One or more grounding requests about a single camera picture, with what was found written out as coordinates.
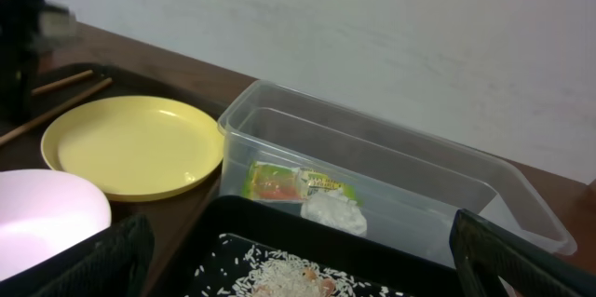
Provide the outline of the wooden chopstick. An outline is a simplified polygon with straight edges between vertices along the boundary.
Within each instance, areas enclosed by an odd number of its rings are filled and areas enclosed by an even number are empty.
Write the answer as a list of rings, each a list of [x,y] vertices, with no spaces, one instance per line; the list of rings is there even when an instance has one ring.
[[[84,90],[83,92],[77,94],[76,96],[72,97],[68,101],[65,101],[64,103],[62,103],[58,106],[55,106],[52,109],[50,109],[49,111],[35,117],[34,119],[24,123],[23,125],[20,125],[14,129],[12,129],[10,132],[8,132],[7,134],[5,134],[1,137],[1,144],[5,145],[6,143],[16,139],[20,135],[42,125],[43,123],[47,122],[49,119],[66,112],[68,109],[74,107],[76,104],[80,103],[81,101],[85,100],[86,98],[89,98],[90,96],[106,89],[112,83],[113,83],[112,78],[106,78],[106,79],[102,80],[100,83],[94,85],[93,87],[88,88],[88,89]]]
[[[77,83],[79,81],[82,81],[89,77],[92,77],[93,75],[94,75],[94,72],[92,70],[86,70],[86,71],[78,73],[78,74],[70,75],[63,79],[60,79],[60,80],[51,82],[49,84],[46,84],[44,86],[41,86],[39,88],[34,88],[31,92],[31,95],[38,96],[38,95],[48,93],[48,92],[56,90],[56,89],[64,88],[64,87],[67,87],[73,83]]]

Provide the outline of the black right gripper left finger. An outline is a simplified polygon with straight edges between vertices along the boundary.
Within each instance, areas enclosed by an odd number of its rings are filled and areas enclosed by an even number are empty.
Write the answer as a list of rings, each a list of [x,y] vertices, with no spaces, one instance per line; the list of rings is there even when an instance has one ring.
[[[129,297],[142,293],[155,237],[137,214],[1,282],[1,297]]]

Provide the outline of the clear plastic bin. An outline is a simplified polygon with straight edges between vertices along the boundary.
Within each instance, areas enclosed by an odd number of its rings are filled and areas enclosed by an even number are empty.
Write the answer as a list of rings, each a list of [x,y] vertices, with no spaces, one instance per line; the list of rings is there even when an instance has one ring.
[[[222,195],[244,195],[252,164],[310,168],[345,184],[372,241],[452,266],[454,215],[468,209],[551,253],[577,244],[508,162],[296,90],[257,81],[218,121]]]

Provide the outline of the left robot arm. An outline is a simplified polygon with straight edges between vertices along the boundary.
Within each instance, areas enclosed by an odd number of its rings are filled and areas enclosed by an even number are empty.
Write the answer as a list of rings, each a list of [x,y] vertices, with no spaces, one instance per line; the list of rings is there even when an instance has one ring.
[[[31,114],[39,57],[76,36],[75,14],[47,0],[1,0],[1,116]]]

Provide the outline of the white tissue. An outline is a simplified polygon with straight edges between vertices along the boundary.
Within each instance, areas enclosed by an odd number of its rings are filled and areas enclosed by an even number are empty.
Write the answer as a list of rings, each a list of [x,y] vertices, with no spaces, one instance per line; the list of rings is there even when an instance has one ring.
[[[357,202],[345,196],[342,189],[314,193],[302,204],[300,215],[355,236],[367,235],[366,218]]]

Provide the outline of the white bowl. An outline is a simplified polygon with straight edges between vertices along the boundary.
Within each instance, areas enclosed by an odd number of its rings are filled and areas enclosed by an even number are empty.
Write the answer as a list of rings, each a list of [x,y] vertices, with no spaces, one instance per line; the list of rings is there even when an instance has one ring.
[[[108,199],[63,171],[1,173],[1,278],[13,277],[111,225]]]

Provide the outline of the spilled rice pile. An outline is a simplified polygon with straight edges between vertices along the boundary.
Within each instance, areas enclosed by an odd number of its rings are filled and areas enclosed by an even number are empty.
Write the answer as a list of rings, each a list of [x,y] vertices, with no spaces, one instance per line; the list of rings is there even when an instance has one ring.
[[[233,234],[194,266],[185,297],[404,297],[402,291]]]

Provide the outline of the black waste tray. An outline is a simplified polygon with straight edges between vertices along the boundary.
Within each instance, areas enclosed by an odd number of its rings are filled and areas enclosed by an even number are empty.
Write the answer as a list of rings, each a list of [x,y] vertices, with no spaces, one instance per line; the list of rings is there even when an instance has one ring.
[[[151,290],[153,296],[222,296],[257,262],[281,250],[353,279],[358,296],[460,296],[449,267],[239,197],[204,209]]]

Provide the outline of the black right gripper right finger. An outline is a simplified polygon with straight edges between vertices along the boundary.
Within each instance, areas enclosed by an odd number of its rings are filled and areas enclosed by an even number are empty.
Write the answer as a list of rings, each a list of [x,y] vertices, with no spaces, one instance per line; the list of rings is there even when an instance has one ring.
[[[595,297],[595,276],[566,263],[481,216],[460,209],[449,236],[466,296]]]

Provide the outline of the yellow plate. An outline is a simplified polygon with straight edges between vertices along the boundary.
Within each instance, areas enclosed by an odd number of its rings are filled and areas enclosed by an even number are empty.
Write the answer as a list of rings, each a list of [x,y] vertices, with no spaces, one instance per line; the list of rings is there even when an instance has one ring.
[[[144,202],[182,194],[208,179],[223,160],[224,137],[195,106],[121,96],[59,116],[40,149],[51,169],[92,182],[109,199]]]

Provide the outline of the green orange snack wrapper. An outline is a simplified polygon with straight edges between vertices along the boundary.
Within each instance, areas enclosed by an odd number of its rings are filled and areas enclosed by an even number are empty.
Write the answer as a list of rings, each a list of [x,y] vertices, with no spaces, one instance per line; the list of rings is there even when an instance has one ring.
[[[341,192],[359,207],[363,205],[352,185],[336,181],[328,174],[311,168],[286,167],[263,161],[251,164],[241,195],[251,200],[302,203],[318,192]]]

